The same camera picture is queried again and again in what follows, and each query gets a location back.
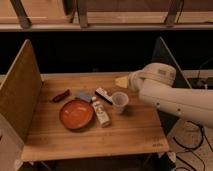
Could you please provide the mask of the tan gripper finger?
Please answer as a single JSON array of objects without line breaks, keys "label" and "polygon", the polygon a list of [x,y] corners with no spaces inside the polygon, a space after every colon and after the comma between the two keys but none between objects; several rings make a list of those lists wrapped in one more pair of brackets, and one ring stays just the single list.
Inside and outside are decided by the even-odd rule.
[{"label": "tan gripper finger", "polygon": [[115,79],[115,85],[119,86],[121,88],[127,88],[128,87],[128,77],[123,76]]}]

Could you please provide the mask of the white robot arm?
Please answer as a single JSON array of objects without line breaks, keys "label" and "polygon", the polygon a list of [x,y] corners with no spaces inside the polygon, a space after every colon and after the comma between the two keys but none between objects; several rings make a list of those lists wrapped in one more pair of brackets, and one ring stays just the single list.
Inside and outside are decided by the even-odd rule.
[{"label": "white robot arm", "polygon": [[213,128],[213,90],[173,88],[176,69],[150,63],[142,70],[115,79],[115,84],[138,92],[139,99],[160,111]]}]

